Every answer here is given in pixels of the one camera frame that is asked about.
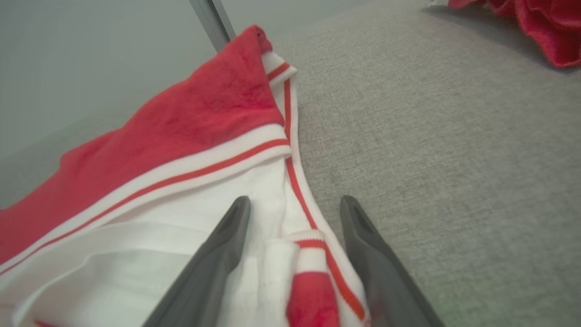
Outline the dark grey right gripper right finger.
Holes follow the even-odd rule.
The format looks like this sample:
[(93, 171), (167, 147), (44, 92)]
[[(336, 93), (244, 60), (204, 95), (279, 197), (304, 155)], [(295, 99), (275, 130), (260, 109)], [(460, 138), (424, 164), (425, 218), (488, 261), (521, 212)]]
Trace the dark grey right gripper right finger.
[(344, 195), (340, 219), (347, 256), (363, 282), (373, 327), (443, 323), (356, 198)]

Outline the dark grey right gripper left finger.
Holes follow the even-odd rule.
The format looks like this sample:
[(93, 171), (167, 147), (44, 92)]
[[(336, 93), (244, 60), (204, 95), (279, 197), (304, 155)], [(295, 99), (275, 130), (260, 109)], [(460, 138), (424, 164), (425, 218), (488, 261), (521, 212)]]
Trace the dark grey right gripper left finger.
[(250, 218), (249, 197), (236, 198), (144, 327), (216, 327), (227, 279), (241, 261)]

